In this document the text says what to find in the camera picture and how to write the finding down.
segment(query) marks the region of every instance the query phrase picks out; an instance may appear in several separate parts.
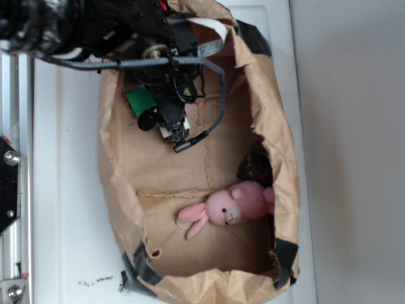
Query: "wire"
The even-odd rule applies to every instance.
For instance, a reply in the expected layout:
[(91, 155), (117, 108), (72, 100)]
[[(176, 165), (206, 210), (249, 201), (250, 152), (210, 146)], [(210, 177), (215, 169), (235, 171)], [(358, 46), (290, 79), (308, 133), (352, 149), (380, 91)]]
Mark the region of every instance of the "wire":
[(183, 101), (184, 103), (189, 103), (189, 101), (187, 100), (186, 96), (184, 96), (184, 95), (178, 90), (177, 82), (176, 82), (176, 79), (175, 79), (175, 78), (173, 78), (173, 85), (175, 86), (175, 91), (176, 91), (177, 97), (178, 97), (181, 101)]
[[(76, 70), (83, 70), (83, 71), (91, 71), (91, 70), (105, 70), (114, 68), (117, 70), (136, 70), (136, 69), (143, 69), (145, 67), (159, 67), (169, 65), (171, 61), (169, 58), (146, 58), (146, 59), (136, 59), (136, 60), (123, 60), (123, 61), (104, 61), (104, 62), (75, 62), (75, 61), (68, 61), (68, 60), (61, 60), (57, 59), (52, 56), (43, 55), (40, 59), (50, 62), (56, 65), (61, 65), (63, 67), (74, 68)], [(180, 142), (175, 146), (175, 152), (181, 152), (199, 141), (202, 141), (206, 138), (209, 133), (211, 133), (216, 126), (221, 122), (224, 114), (225, 114), (225, 72), (223, 69), (212, 63), (211, 61), (207, 60), (206, 58), (197, 58), (197, 57), (174, 57), (171, 59), (174, 63), (179, 65), (204, 65), (210, 68), (212, 71), (216, 72), (220, 75), (220, 82), (221, 82), (221, 97), (220, 97), (220, 114), (216, 121), (210, 126), (207, 130), (203, 131), (196, 137), (189, 139), (184, 142)]]

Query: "wall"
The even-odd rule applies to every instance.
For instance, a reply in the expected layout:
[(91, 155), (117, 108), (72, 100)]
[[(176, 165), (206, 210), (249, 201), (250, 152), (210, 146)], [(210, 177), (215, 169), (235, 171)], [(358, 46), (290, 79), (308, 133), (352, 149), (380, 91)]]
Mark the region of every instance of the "wall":
[(290, 7), (318, 303), (405, 303), (405, 1)]

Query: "black cable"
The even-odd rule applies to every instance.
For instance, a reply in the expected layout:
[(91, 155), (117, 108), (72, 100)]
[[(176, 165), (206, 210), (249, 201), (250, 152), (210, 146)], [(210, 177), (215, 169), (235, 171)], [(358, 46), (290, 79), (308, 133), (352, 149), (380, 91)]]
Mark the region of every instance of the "black cable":
[(203, 97), (203, 98), (205, 98), (205, 91), (204, 91), (204, 88), (205, 88), (205, 78), (204, 78), (204, 74), (201, 72), (201, 74), (200, 74), (200, 77), (201, 77), (201, 92), (202, 92), (202, 96), (201, 97)]
[(183, 101), (184, 103), (189, 103), (189, 101), (187, 100), (186, 96), (184, 96), (184, 95), (178, 90), (177, 82), (176, 82), (176, 79), (174, 79), (174, 78), (173, 78), (173, 85), (174, 85), (174, 87), (175, 87), (175, 91), (176, 91), (177, 97), (178, 97), (181, 101)]
[[(136, 69), (143, 69), (145, 67), (158, 67), (158, 66), (165, 66), (170, 64), (170, 60), (168, 58), (146, 58), (146, 59), (136, 59), (136, 60), (123, 60), (123, 61), (104, 61), (104, 62), (74, 62), (68, 60), (61, 60), (54, 58), (52, 56), (44, 55), (41, 57), (42, 60), (54, 63), (56, 65), (61, 65), (63, 67), (74, 68), (76, 70), (84, 70), (84, 71), (91, 71), (91, 70), (105, 70), (109, 68), (114, 68), (118, 70), (136, 70)], [(207, 130), (203, 131), (196, 137), (189, 139), (184, 142), (178, 143), (174, 150), (176, 153), (181, 152), (199, 141), (202, 141), (206, 138), (209, 133), (211, 133), (216, 126), (221, 122), (224, 113), (225, 113), (225, 72), (223, 69), (212, 63), (211, 61), (207, 60), (206, 58), (197, 58), (197, 57), (173, 57), (173, 61), (176, 61), (179, 65), (204, 65), (210, 68), (212, 71), (220, 74), (220, 82), (221, 82), (221, 97), (220, 97), (220, 114), (216, 121), (210, 126)]]
[(190, 79), (190, 75), (188, 73), (184, 74), (184, 79), (185, 79), (185, 83), (187, 84), (187, 87), (189, 88), (191, 96), (197, 98), (197, 96), (198, 96), (197, 89), (194, 86), (193, 81)]

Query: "black bracket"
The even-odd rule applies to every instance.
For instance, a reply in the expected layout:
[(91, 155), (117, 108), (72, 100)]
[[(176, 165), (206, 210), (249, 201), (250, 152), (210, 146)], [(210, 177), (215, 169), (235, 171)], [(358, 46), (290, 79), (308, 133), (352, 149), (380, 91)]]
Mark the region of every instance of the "black bracket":
[(18, 217), (20, 155), (0, 137), (0, 235)]

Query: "green component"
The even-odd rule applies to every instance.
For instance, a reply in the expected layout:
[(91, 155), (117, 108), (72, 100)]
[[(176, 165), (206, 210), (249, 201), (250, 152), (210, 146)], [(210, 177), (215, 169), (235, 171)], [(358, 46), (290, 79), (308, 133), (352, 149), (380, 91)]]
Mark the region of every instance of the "green component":
[(129, 92), (126, 96), (135, 115), (137, 115), (137, 118), (139, 118), (143, 111), (156, 106), (156, 102), (151, 93), (149, 93), (145, 87), (139, 87), (138, 89)]

